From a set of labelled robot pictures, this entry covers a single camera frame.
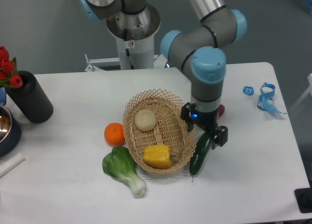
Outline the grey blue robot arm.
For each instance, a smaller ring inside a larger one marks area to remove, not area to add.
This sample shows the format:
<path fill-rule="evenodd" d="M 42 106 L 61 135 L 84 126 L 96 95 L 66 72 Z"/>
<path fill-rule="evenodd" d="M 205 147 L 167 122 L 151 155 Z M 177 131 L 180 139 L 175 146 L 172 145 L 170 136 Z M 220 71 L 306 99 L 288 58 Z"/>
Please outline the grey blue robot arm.
<path fill-rule="evenodd" d="M 247 30 L 244 15 L 227 8 L 223 0 L 189 0 L 200 26 L 189 33 L 168 32 L 161 54 L 191 81 L 192 101 L 181 117 L 189 128 L 197 125 L 210 137 L 211 148 L 223 146 L 228 129 L 217 124 L 226 57 L 222 47 L 242 38 Z M 123 70 L 152 68 L 154 35 L 160 27 L 158 11 L 146 0 L 79 0 L 91 20 L 106 20 L 115 37 Z"/>

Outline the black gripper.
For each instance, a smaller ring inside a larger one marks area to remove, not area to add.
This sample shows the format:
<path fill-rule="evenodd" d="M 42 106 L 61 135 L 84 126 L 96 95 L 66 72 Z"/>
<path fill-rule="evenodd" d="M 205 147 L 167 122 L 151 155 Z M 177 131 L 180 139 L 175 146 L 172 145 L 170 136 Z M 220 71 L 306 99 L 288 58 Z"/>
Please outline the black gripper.
<path fill-rule="evenodd" d="M 228 128 L 217 125 L 218 108 L 212 112 L 201 112 L 196 107 L 197 105 L 195 103 L 187 102 L 181 108 L 180 118 L 186 122 L 187 131 L 191 132 L 194 129 L 194 125 L 197 125 L 210 136 L 214 137 L 212 150 L 224 146 L 228 141 Z"/>

